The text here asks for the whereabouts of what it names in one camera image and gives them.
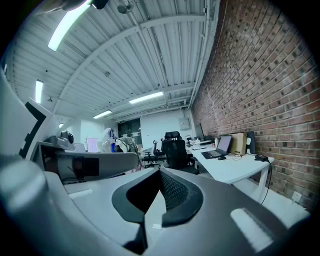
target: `ceiling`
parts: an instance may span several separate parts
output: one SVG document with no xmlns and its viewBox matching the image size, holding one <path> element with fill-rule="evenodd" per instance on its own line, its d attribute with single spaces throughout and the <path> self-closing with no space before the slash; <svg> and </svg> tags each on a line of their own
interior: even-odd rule
<svg viewBox="0 0 320 256">
<path fill-rule="evenodd" d="M 43 81 L 41 105 L 71 118 L 112 110 L 104 118 L 118 122 L 186 108 L 208 63 L 219 2 L 210 2 L 206 31 L 205 0 L 135 0 L 130 14 L 110 0 L 90 7 L 57 51 L 48 43 L 65 12 L 30 16 L 8 51 L 7 79 L 23 102 Z M 159 91 L 164 96 L 129 103 Z"/>
</svg>

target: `power adapter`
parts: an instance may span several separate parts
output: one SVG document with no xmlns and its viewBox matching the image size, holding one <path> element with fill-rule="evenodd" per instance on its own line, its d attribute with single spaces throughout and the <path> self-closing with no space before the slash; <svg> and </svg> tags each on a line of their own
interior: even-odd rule
<svg viewBox="0 0 320 256">
<path fill-rule="evenodd" d="M 261 162 L 268 162 L 268 157 L 267 156 L 265 156 L 265 155 L 262 155 L 262 154 L 257 154 L 256 156 L 255 156 L 255 159 L 254 159 L 255 161 L 261 161 Z"/>
</svg>

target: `computer monitor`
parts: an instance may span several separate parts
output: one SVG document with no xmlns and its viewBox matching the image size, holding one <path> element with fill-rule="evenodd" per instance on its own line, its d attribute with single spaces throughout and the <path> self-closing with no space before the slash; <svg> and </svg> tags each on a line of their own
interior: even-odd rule
<svg viewBox="0 0 320 256">
<path fill-rule="evenodd" d="M 217 150 L 222 150 L 228 153 L 229 146 L 231 144 L 232 135 L 221 136 L 220 141 L 217 146 Z"/>
<path fill-rule="evenodd" d="M 75 151 L 77 152 L 86 152 L 85 145 L 82 143 L 74 143 Z"/>
<path fill-rule="evenodd" d="M 201 127 L 201 123 L 199 123 L 195 127 L 195 136 L 197 138 L 199 138 L 200 140 L 204 140 L 205 139 L 204 132 L 203 132 L 202 127 Z"/>
</svg>

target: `ceiling light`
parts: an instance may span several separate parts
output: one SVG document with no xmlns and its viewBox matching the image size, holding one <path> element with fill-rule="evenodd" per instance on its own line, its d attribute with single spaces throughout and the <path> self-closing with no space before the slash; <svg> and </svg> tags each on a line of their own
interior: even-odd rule
<svg viewBox="0 0 320 256">
<path fill-rule="evenodd" d="M 159 96 L 162 96 L 162 95 L 164 95 L 164 93 L 162 91 L 160 91 L 160 92 L 157 92 L 157 93 L 154 93 L 154 94 L 150 94 L 150 95 L 147 95 L 147 96 L 144 96 L 144 97 L 141 97 L 141 98 L 136 98 L 136 99 L 130 100 L 129 102 L 131 104 L 134 104 L 134 103 L 137 103 L 137 102 L 142 102 L 142 101 L 149 100 L 149 99 L 152 99 L 152 98 L 155 98 L 155 97 L 159 97 Z"/>
<path fill-rule="evenodd" d="M 44 82 L 37 80 L 35 82 L 35 102 L 41 103 L 41 93 L 42 93 L 42 86 L 44 85 Z"/>
<path fill-rule="evenodd" d="M 62 20 L 60 21 L 59 25 L 56 27 L 53 35 L 50 39 L 48 47 L 54 51 L 57 50 L 58 46 L 60 45 L 62 39 L 72 26 L 72 24 L 83 14 L 89 7 L 92 0 L 85 1 L 82 5 L 78 8 L 68 11 Z"/>
<path fill-rule="evenodd" d="M 101 118 L 101 117 L 103 117 L 103 116 L 105 116 L 105 115 L 108 115 L 108 114 L 110 114 L 110 113 L 112 113 L 112 111 L 111 111 L 111 110 L 107 110 L 107 111 L 105 111 L 105 112 L 103 112 L 103 113 L 101 113 L 101 114 L 98 114 L 98 115 L 94 116 L 93 118 L 94 118 L 94 119 L 98 119 L 98 118 Z"/>
</svg>

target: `black cable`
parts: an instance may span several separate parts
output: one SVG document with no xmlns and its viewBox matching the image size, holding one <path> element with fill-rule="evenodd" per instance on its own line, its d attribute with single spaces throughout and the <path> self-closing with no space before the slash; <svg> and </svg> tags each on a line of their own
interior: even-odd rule
<svg viewBox="0 0 320 256">
<path fill-rule="evenodd" d="M 265 197 L 264 197 L 264 199 L 263 199 L 263 201 L 262 201 L 262 203 L 261 203 L 261 205 L 264 203 L 264 201 L 265 201 L 265 199 L 266 199 L 266 197 L 267 197 L 267 195 L 268 195 L 268 191 L 269 191 L 269 187 L 270 187 L 270 183 L 271 183 L 271 177 L 272 177 L 272 165 L 271 165 L 271 163 L 269 162 L 269 160 L 268 160 L 268 163 L 269 163 L 269 165 L 270 165 L 270 179 L 269 179 L 269 185 L 268 185 L 268 189 L 267 189 L 267 191 L 266 191 L 266 194 L 265 194 Z"/>
</svg>

